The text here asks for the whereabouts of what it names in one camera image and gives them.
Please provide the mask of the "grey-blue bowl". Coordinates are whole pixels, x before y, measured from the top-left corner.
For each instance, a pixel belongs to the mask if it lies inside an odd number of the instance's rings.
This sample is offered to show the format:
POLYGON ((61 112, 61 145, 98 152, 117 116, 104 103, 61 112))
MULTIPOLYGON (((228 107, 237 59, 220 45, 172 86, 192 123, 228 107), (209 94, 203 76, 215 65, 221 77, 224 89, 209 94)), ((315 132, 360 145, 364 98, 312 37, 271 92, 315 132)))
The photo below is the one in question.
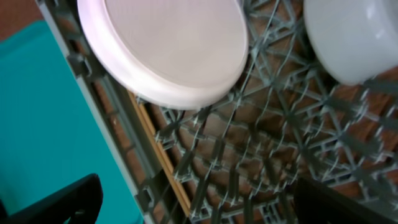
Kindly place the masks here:
POLYGON ((397 66, 397 0, 304 0, 303 17, 318 60, 340 83, 397 66))

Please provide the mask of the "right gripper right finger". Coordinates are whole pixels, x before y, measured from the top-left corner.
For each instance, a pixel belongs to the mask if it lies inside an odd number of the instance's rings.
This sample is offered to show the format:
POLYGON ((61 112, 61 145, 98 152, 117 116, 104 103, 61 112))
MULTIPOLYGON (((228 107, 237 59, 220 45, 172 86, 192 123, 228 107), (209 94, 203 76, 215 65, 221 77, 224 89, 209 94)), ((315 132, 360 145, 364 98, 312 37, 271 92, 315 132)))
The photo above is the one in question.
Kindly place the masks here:
POLYGON ((315 180, 302 177, 294 190, 294 210, 300 224, 395 223, 315 180))

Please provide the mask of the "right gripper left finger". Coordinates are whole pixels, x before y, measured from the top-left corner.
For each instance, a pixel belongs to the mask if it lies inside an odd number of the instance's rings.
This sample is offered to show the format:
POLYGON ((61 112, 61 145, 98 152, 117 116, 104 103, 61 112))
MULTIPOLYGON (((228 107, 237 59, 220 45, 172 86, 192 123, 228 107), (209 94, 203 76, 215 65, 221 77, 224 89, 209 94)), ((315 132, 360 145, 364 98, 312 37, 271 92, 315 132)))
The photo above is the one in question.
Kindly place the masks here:
POLYGON ((89 174, 12 215, 1 204, 1 223, 96 223, 102 204, 100 178, 89 174))

